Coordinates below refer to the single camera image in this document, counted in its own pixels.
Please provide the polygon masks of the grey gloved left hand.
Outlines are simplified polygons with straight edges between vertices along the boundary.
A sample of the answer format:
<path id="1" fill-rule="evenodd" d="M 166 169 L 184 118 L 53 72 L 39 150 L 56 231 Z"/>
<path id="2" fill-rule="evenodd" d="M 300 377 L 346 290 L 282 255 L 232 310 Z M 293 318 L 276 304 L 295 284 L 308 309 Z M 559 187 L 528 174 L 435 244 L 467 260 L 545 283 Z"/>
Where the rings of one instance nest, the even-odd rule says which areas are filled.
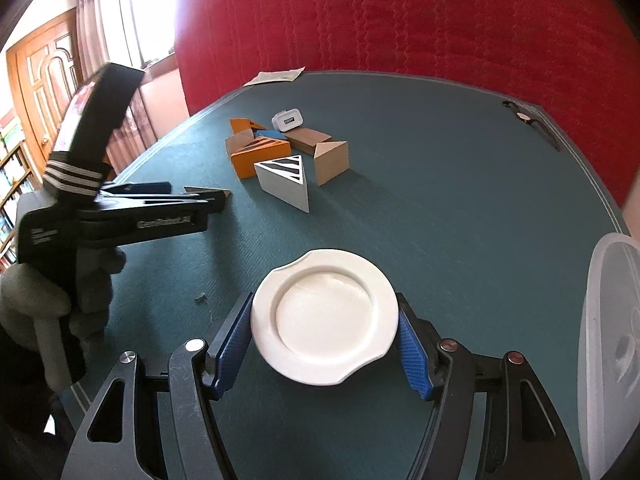
<path id="1" fill-rule="evenodd" d="M 52 391 L 60 392 L 76 382 L 58 326 L 67 326 L 81 341 L 96 339 L 110 317 L 112 276 L 122 272 L 126 261 L 118 247 L 80 248 L 74 274 L 76 306 L 60 286 L 28 263 L 15 263 L 1 275 L 1 326 L 16 344 L 40 355 L 43 377 Z M 36 327 L 40 322 L 57 329 L 40 330 Z"/>

